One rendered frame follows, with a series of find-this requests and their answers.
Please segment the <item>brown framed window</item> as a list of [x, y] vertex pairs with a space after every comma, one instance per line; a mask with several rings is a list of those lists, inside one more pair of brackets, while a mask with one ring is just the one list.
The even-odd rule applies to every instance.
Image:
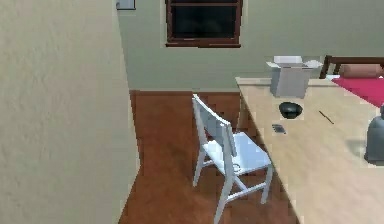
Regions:
[[167, 47], [240, 48], [243, 0], [165, 0]]

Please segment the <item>open grey cardboard box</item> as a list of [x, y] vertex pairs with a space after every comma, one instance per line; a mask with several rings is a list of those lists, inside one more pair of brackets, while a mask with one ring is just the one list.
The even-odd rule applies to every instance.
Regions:
[[274, 56], [267, 65], [271, 68], [270, 91], [275, 97], [303, 98], [311, 72], [322, 63], [317, 60], [304, 62], [301, 56]]

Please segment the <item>black bowl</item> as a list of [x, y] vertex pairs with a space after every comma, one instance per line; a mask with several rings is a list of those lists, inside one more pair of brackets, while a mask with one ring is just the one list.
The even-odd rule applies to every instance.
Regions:
[[294, 102], [282, 102], [279, 105], [281, 115], [286, 119], [295, 119], [301, 115], [303, 108]]

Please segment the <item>bed with red cover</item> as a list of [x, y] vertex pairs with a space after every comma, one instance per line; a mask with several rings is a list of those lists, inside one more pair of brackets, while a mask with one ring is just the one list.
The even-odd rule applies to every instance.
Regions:
[[379, 78], [343, 78], [339, 72], [344, 64], [379, 64], [384, 69], [384, 57], [326, 55], [319, 76], [320, 79], [330, 80], [376, 107], [384, 104], [384, 75]]

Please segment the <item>grey framed wall picture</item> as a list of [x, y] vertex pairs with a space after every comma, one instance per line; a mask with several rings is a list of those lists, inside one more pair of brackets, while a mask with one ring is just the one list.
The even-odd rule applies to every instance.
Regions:
[[116, 0], [117, 10], [135, 10], [135, 0]]

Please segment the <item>white wooden chair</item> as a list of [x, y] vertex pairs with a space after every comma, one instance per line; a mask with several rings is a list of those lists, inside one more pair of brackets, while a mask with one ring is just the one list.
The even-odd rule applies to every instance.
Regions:
[[[274, 167], [268, 154], [244, 132], [234, 133], [232, 125], [211, 108], [197, 94], [192, 95], [192, 107], [199, 138], [199, 153], [192, 186], [196, 187], [203, 168], [214, 165], [224, 176], [224, 184], [214, 215], [219, 224], [227, 203], [261, 190], [261, 204], [265, 204], [273, 178]], [[247, 187], [240, 176], [265, 170], [262, 183]]]

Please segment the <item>light wooden table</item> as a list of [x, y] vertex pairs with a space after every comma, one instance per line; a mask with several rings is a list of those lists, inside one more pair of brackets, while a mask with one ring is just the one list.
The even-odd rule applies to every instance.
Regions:
[[[384, 165], [364, 159], [366, 133], [379, 109], [327, 79], [312, 79], [296, 119], [268, 78], [236, 79], [241, 109], [252, 116], [301, 224], [384, 224]], [[319, 110], [333, 122], [325, 119]], [[285, 134], [272, 125], [280, 124]]]

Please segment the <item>thin brown pencil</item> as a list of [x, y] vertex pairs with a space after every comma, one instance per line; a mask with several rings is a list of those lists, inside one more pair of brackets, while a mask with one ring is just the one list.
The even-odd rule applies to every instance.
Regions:
[[319, 113], [325, 118], [327, 119], [331, 124], [334, 124], [334, 122], [325, 114], [323, 113], [322, 111], [319, 110]]

